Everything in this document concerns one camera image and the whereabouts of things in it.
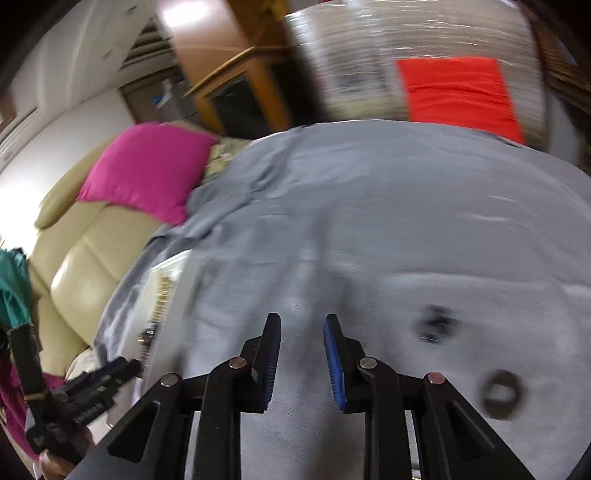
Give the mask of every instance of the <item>screw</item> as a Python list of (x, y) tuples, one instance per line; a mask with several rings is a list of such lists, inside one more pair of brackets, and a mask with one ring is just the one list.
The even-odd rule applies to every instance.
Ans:
[(441, 385), (445, 382), (445, 375), (439, 372), (431, 372), (427, 375), (427, 379), (431, 385)]
[(359, 366), (361, 368), (365, 368), (366, 370), (371, 370), (372, 368), (376, 368), (378, 366), (378, 361), (375, 358), (371, 358), (370, 356), (364, 356), (361, 360), (359, 360)]
[(177, 374), (166, 374), (160, 379), (160, 385), (163, 387), (172, 387), (178, 383)]
[(234, 370), (240, 370), (241, 368), (244, 368), (247, 363), (248, 362), (246, 361), (246, 358), (241, 356), (235, 356), (234, 358), (228, 360), (230, 368), (233, 368)]

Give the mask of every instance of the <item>person's hand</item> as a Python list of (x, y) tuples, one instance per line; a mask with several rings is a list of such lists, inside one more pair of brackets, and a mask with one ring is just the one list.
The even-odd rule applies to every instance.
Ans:
[[(86, 443), (86, 449), (88, 450), (94, 444), (92, 443), (92, 434), (90, 430), (85, 429), (82, 432), (82, 436)], [(45, 480), (63, 480), (65, 477), (70, 475), (76, 465), (60, 458), (47, 450), (41, 452), (39, 455), (39, 465), (41, 466), (41, 472)]]

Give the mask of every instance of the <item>magenta cloth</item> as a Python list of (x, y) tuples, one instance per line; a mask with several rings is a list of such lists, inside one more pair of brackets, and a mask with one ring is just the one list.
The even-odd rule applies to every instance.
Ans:
[(104, 150), (78, 201), (132, 207), (180, 225), (215, 143), (210, 135), (170, 125), (130, 127)]
[[(61, 387), (64, 379), (53, 375), (43, 374), (50, 390)], [(18, 379), (17, 368), (6, 357), (0, 358), (0, 407), (6, 412), (6, 427), (17, 445), (35, 462), (38, 456), (25, 437), (25, 419), (27, 405), (21, 391), (21, 381)]]

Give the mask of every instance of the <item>plastic wrap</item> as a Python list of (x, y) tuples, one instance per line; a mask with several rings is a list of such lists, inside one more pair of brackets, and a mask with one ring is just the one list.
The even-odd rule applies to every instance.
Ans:
[(396, 60), (496, 58), (528, 145), (545, 140), (540, 62), (527, 19), (510, 0), (346, 0), (289, 15), (332, 120), (407, 119)]

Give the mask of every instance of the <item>magenta cushion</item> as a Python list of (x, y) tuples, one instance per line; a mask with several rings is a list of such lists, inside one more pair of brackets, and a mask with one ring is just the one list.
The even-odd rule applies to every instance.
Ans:
[(130, 127), (105, 148), (77, 199), (136, 208), (179, 225), (215, 143), (210, 135), (169, 125)]

